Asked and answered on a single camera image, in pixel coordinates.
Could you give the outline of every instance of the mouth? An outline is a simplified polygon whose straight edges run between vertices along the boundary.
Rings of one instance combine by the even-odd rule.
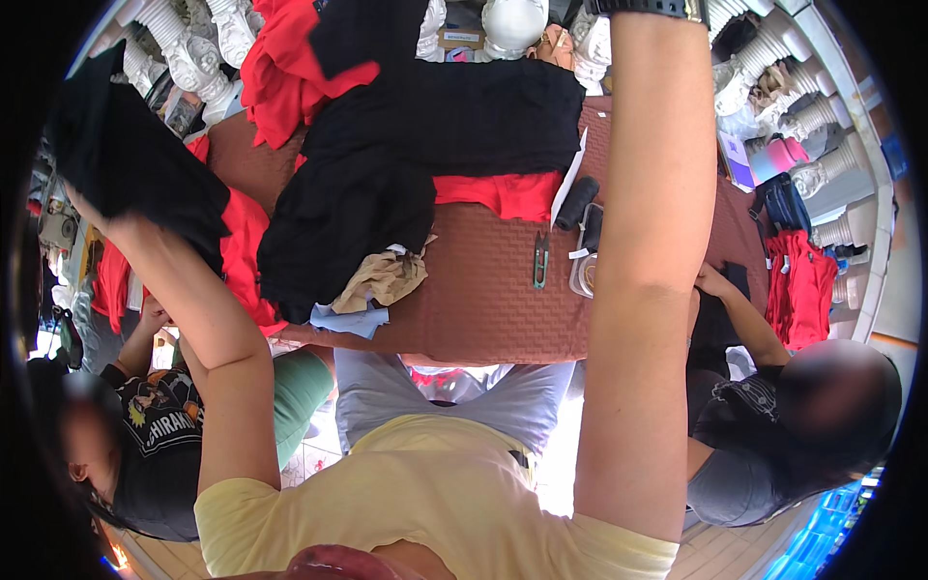
[[[290,560],[287,572],[293,580],[317,577],[400,580],[400,576],[390,566],[369,552],[327,544],[301,550]]]

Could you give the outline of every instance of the brown table cover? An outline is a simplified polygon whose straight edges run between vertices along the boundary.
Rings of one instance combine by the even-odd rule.
[[[588,127],[579,175],[599,180],[606,194],[606,162],[612,114],[610,97],[584,103],[579,128]],[[242,112],[210,131],[208,164],[228,186],[254,198],[273,213],[277,196],[293,175],[303,142],[301,129],[281,149],[251,146],[255,127]],[[719,177],[715,218],[706,260],[747,266],[752,302],[767,308],[763,247],[745,194]],[[347,333],[289,325],[282,339],[356,350],[417,354],[407,360],[428,364],[481,366],[494,363],[547,364],[586,358],[586,322],[592,301],[568,287],[577,232],[550,234],[548,281],[532,284],[535,232],[545,225],[500,220],[478,203],[435,206],[433,233],[425,258],[429,276],[412,294],[390,306],[390,324],[373,340]]]

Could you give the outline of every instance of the hand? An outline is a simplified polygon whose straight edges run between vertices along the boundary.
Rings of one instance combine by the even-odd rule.
[[[153,336],[169,322],[171,322],[171,316],[154,296],[149,295],[145,299],[145,303],[142,304],[142,315],[138,320],[139,326],[149,330]]]
[[[700,266],[699,274],[696,275],[696,281],[693,283],[693,286],[699,288],[706,294],[719,297],[734,288],[731,282],[706,262],[703,262]]]

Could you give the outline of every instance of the yellow t-shirt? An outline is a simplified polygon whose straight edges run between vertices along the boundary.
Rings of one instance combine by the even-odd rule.
[[[467,419],[407,415],[302,485],[217,483],[194,511],[213,575],[284,570],[301,549],[427,546],[458,580],[661,580],[677,544],[538,507],[510,437]]]

